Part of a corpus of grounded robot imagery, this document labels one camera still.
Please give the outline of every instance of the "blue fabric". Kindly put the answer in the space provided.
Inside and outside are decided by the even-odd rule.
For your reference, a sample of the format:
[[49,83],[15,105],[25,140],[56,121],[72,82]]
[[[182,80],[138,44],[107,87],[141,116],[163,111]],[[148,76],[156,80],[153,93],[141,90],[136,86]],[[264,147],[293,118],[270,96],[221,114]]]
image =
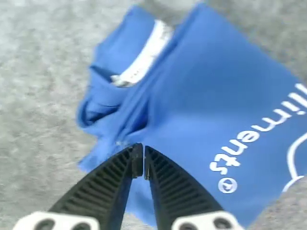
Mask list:
[[[202,3],[139,83],[114,87],[110,74],[133,62],[153,24],[133,7],[98,46],[77,117],[98,141],[79,166],[89,172],[141,142],[183,167],[247,227],[307,173],[307,89]],[[126,211],[155,225],[143,178],[132,182]]]

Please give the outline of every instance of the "gray carpet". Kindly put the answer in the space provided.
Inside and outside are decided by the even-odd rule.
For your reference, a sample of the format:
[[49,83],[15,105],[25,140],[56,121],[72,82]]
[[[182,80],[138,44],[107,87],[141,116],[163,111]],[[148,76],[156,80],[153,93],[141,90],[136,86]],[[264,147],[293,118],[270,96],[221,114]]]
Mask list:
[[[195,0],[143,2],[176,23]],[[93,47],[132,0],[0,0],[0,229],[48,209],[84,175],[76,162],[94,139],[74,122]],[[271,57],[307,80],[307,0],[211,0]],[[305,229],[307,178],[251,229]],[[144,230],[126,215],[124,229]]]

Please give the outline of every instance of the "white circular logo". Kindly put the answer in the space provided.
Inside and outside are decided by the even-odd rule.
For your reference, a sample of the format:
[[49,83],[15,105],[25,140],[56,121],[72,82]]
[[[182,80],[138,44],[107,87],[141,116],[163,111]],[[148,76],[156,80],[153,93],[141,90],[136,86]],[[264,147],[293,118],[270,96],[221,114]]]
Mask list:
[[218,187],[222,193],[229,194],[233,193],[238,188],[238,184],[235,179],[225,177],[219,181]]

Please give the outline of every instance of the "black plastic jaw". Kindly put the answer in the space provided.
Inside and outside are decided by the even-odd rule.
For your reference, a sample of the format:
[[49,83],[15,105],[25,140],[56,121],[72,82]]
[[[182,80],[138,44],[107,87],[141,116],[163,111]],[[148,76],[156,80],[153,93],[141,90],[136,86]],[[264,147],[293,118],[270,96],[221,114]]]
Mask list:
[[132,179],[142,175],[143,148],[135,144],[91,171],[49,211],[94,217],[101,230],[119,230]]
[[[223,210],[191,175],[168,157],[145,147],[157,226],[170,230],[178,217]],[[120,230],[133,178],[143,174],[143,147],[135,144],[102,163],[49,211],[94,217],[100,230]]]
[[159,230],[170,230],[178,217],[223,210],[190,174],[148,146],[144,176],[150,181]]

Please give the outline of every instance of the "screw hole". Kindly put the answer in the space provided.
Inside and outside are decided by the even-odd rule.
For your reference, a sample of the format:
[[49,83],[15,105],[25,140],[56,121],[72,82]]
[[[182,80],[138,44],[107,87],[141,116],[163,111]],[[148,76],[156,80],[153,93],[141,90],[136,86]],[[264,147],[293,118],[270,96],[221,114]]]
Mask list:
[[52,230],[54,225],[55,225],[54,220],[45,219],[37,224],[35,230]]
[[197,227],[191,223],[183,223],[179,230],[197,230]]
[[214,225],[217,229],[231,229],[231,223],[224,218],[217,218],[214,220]]
[[91,230],[91,227],[86,223],[76,225],[72,230]]

